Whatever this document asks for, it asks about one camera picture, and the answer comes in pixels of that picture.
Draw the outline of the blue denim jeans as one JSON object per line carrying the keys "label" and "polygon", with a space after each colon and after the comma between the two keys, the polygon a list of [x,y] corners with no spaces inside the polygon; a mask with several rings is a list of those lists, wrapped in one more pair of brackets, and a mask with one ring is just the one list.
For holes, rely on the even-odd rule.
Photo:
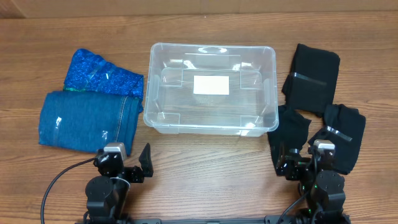
{"label": "blue denim jeans", "polygon": [[97,92],[48,93],[39,121],[39,143],[96,153],[111,142],[131,154],[142,100]]}

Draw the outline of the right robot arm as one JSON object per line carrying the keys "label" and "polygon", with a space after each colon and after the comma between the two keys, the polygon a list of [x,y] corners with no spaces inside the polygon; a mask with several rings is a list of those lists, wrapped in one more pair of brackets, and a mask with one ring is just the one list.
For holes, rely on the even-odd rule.
{"label": "right robot arm", "polygon": [[278,176],[298,182],[299,199],[289,205],[277,223],[349,223],[343,213],[345,179],[331,167],[335,145],[316,140],[309,148],[311,157],[282,144],[275,171]]}

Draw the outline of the large black garment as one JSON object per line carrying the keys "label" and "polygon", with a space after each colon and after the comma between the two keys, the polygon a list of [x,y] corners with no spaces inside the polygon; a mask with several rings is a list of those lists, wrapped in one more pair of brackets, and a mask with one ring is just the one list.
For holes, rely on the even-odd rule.
{"label": "large black garment", "polygon": [[333,103],[339,66],[338,54],[298,44],[282,87],[286,105],[322,117]]}

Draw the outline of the clear plastic storage bin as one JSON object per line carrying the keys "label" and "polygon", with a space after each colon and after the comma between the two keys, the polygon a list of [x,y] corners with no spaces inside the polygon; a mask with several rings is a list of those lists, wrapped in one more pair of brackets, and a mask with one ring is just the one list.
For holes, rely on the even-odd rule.
{"label": "clear plastic storage bin", "polygon": [[[229,76],[229,95],[196,95],[194,76]],[[279,125],[276,57],[268,46],[156,43],[144,122],[162,134],[259,137]]]}

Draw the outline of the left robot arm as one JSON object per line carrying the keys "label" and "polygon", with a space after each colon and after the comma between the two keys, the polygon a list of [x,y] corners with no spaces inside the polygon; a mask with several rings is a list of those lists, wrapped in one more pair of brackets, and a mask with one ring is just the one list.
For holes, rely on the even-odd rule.
{"label": "left robot arm", "polygon": [[87,212],[84,223],[133,223],[123,212],[132,184],[141,184],[154,173],[150,144],[147,143],[139,156],[140,166],[127,167],[125,145],[112,142],[97,152],[93,165],[99,176],[91,179],[85,188]]}

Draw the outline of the sparkly blue garment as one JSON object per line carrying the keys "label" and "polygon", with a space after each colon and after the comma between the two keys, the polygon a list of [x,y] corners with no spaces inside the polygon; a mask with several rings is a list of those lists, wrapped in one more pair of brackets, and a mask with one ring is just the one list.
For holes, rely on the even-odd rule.
{"label": "sparkly blue garment", "polygon": [[63,83],[64,91],[90,91],[144,98],[144,76],[119,67],[87,49],[72,56]]}

